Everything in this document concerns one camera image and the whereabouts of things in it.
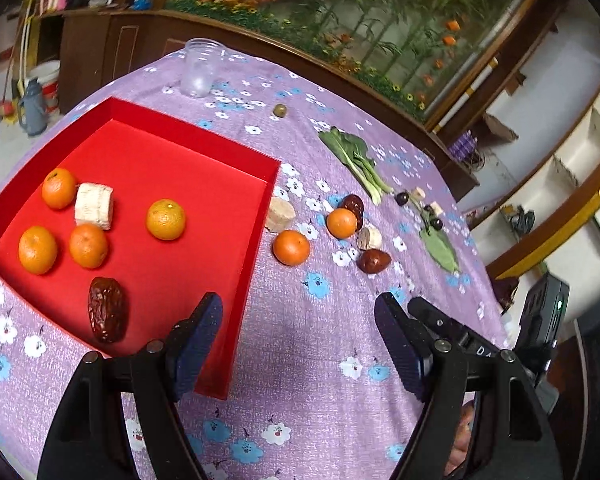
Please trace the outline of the right hand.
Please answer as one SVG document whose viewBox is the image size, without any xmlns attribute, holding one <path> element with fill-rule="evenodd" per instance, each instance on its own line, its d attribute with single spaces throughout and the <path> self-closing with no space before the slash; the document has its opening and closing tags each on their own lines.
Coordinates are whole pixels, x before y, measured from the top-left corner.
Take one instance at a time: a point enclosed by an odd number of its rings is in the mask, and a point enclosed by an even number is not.
<svg viewBox="0 0 600 480">
<path fill-rule="evenodd" d="M 446 462 L 444 474 L 452 474 L 466 460 L 471 439 L 472 422 L 475 418 L 475 405 L 470 401 L 460 412 L 460 422 L 455 433 L 454 443 L 449 459 Z"/>
</svg>

